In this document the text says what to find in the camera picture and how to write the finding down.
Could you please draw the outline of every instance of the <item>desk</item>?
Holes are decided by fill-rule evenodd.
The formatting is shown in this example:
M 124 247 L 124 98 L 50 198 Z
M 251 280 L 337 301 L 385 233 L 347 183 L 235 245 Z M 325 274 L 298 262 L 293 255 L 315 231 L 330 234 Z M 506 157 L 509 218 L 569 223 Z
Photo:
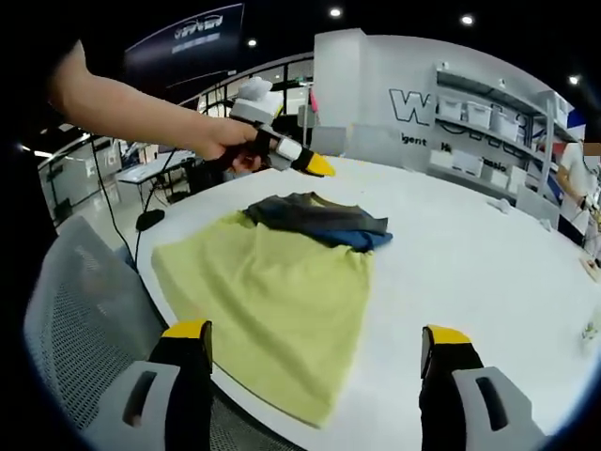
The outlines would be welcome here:
M 136 185 L 138 187 L 140 201 L 142 202 L 142 206 L 144 206 L 144 198 L 142 196 L 141 188 L 143 183 L 149 181 L 150 179 L 154 179 L 165 172 L 169 174 L 169 172 L 173 169 L 177 169 L 187 161 L 196 158 L 196 154 L 194 154 L 194 152 L 190 152 L 189 150 L 178 150 L 174 153 L 173 157 L 171 157 L 171 160 L 169 161 L 169 164 L 165 167 L 165 163 L 170 155 L 171 152 L 161 153 L 150 163 L 137 164 L 136 166 L 117 174 L 116 180 L 122 183 Z
M 595 370 L 594 357 L 579 353 L 578 334 L 601 287 L 582 270 L 580 251 L 534 218 L 518 210 L 504 215 L 461 186 L 378 164 L 329 160 L 335 178 L 271 169 L 252 174 L 177 203 L 143 233 L 140 274 L 172 324 L 176 318 L 150 264 L 159 244 L 272 194 L 317 191 L 390 219 L 394 238 L 376 250 L 358 348 L 324 428 L 271 407 L 218 367 L 215 382 L 264 425 L 306 449 L 417 450 L 421 330 L 434 323 L 470 336 L 485 365 L 500 368 L 531 399 L 543 431 L 555 431 Z

